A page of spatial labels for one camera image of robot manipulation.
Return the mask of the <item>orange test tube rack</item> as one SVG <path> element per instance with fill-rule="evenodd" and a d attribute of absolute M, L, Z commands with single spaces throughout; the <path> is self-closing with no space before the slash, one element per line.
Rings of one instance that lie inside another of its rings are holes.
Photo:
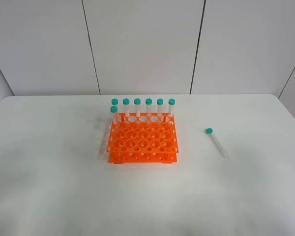
<path fill-rule="evenodd" d="M 138 119 L 135 113 L 128 118 L 121 113 L 112 122 L 107 153 L 114 164 L 176 163 L 179 149 L 174 116 L 141 113 Z"/>

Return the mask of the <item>teal-capped test tube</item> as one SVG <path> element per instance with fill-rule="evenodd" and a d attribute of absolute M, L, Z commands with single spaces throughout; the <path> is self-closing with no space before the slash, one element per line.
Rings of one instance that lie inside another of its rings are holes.
<path fill-rule="evenodd" d="M 221 142 L 217 139 L 213 129 L 209 127 L 205 130 L 205 132 L 210 137 L 222 157 L 228 160 L 226 150 L 222 146 Z"/>

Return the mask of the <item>second row teal-capped tube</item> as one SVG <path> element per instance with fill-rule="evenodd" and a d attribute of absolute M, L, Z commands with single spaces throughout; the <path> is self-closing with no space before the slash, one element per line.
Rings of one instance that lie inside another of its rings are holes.
<path fill-rule="evenodd" d="M 112 114 L 112 131 L 117 132 L 119 130 L 120 121 L 119 121 L 119 113 L 117 106 L 113 105 L 110 108 Z"/>

